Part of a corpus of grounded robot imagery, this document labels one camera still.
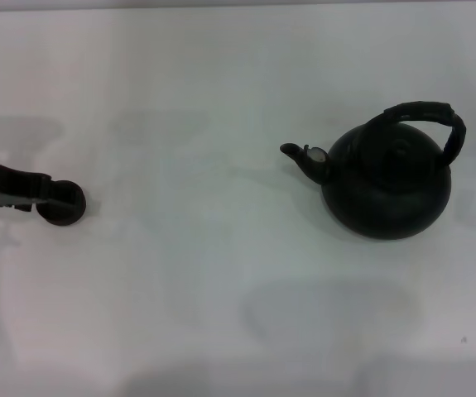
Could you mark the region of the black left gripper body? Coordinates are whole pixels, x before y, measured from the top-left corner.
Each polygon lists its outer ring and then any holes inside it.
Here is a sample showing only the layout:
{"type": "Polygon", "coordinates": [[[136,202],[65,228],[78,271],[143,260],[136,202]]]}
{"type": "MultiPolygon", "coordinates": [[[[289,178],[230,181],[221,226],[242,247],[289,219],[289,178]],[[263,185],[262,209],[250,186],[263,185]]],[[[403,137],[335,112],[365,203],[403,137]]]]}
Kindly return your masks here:
{"type": "Polygon", "coordinates": [[[31,206],[36,198],[32,173],[0,165],[0,207],[31,206]]]}

